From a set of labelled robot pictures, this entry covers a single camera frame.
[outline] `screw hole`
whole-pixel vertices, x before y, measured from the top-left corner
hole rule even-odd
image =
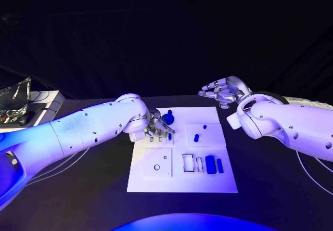
[[[331,148],[331,143],[330,143],[330,142],[325,143],[325,148],[327,148],[327,149]]]

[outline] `table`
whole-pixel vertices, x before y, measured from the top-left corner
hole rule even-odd
[[[56,117],[108,100],[67,100]],[[216,106],[216,101],[196,95],[142,101],[147,107]],[[239,193],[126,192],[132,143],[121,133],[92,147],[63,173],[23,189],[0,212],[0,230],[106,231],[167,213],[223,215],[278,230],[331,230],[333,197],[278,140],[253,140],[242,129],[230,129],[224,118],[235,108],[217,113]]]

